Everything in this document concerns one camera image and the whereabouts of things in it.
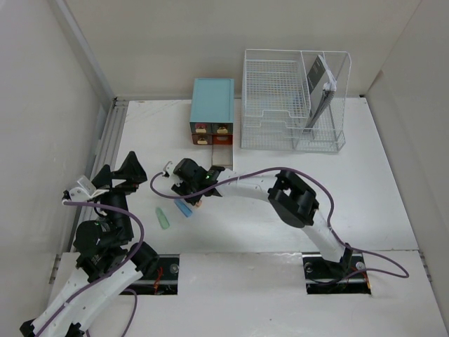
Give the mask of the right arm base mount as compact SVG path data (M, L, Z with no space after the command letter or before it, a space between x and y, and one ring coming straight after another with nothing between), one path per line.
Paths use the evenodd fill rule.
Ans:
M344 279L365 268L361 253L355 253L342 265L324 260L319 253L303 254L302 262L308 295L371 294L366 272Z

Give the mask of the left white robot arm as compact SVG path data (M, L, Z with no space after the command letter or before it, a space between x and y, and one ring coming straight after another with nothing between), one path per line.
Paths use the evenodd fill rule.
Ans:
M21 325L23 336L84 336L114 298L133 282L155 274L159 255L145 243L143 224L127 204L128 195L146 181L131 151L118 170L106 164L94 179L81 176L64 191L63 205L91 207L97 217L78 225L73 242L79 254L76 265L44 312ZM136 243L133 223L141 232Z

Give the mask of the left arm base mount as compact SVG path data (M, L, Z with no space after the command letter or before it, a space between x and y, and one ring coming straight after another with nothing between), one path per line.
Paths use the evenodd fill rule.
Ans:
M177 295L179 272L179 255L161 255L156 271L152 275L144 276L127 286L126 289L131 289L137 295L145 296Z

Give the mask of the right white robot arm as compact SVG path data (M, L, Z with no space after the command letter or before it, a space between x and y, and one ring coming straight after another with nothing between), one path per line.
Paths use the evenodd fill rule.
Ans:
M184 158L176 166L166 165L165 175L174 181L171 190L186 196L195 205L202 197L245 197L269 203L286 224L299 228L321 254L326 271L340 278L349 270L352 252L333 234L319 211L316 192L285 168L276 168L274 175L240 175L223 166L208 170L194 160Z

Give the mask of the blue chalk stick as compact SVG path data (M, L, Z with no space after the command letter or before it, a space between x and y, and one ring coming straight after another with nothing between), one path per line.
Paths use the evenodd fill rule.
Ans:
M180 210L180 212L186 217L189 218L190 216L192 216L193 211L188 207L188 205L186 203L184 203L183 200L181 199L175 199L174 200L175 205L177 206L177 208Z

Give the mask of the grey setup guide booklet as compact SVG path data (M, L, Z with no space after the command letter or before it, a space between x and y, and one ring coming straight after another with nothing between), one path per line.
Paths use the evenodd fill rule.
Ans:
M310 111L306 128L313 128L330 105L337 90L337 80L322 55L317 55L311 66L307 74L307 85Z

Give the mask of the green chalk stick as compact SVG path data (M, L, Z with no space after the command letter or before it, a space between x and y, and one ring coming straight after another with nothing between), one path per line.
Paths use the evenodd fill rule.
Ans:
M159 222L161 229L167 230L170 227L170 223L169 223L165 213L163 212L163 210L160 207L156 207L155 214L156 214L156 217L157 217L157 220Z

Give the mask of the teal mini drawer chest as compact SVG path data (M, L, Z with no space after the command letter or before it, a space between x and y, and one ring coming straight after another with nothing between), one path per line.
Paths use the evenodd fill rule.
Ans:
M208 128L195 129L197 123ZM195 145L231 145L234 130L234 80L194 80L189 127Z

